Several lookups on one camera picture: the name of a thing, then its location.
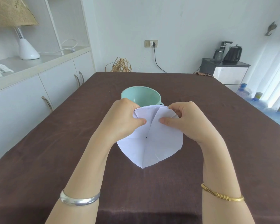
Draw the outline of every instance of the black kettle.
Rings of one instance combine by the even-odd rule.
[[[232,46],[229,48],[228,53],[224,57],[224,61],[228,62],[237,62],[241,58],[242,54],[242,47],[241,46]]]

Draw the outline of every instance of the table lamp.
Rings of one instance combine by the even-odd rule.
[[[19,56],[22,60],[40,58],[39,53],[24,38],[21,26],[38,25],[23,0],[0,0],[0,27],[13,27],[19,37]]]

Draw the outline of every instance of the white lamp base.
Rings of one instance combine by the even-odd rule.
[[[19,39],[19,46],[19,55],[22,60],[35,60],[41,57],[27,39]]]

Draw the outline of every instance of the hand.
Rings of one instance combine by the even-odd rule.
[[[96,133],[99,132],[104,135],[112,144],[129,136],[136,128],[146,124],[146,119],[133,117],[133,112],[137,108],[140,108],[140,106],[127,98],[115,101],[97,128]]]
[[[160,123],[182,131],[198,143],[218,136],[219,133],[194,102],[177,102],[169,105],[179,119],[160,118]]]

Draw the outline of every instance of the left hand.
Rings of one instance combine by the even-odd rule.
[[[103,135],[112,144],[129,136],[136,128],[146,124],[146,119],[133,117],[133,112],[137,108],[140,108],[140,106],[127,98],[115,101],[97,128],[96,133]]]

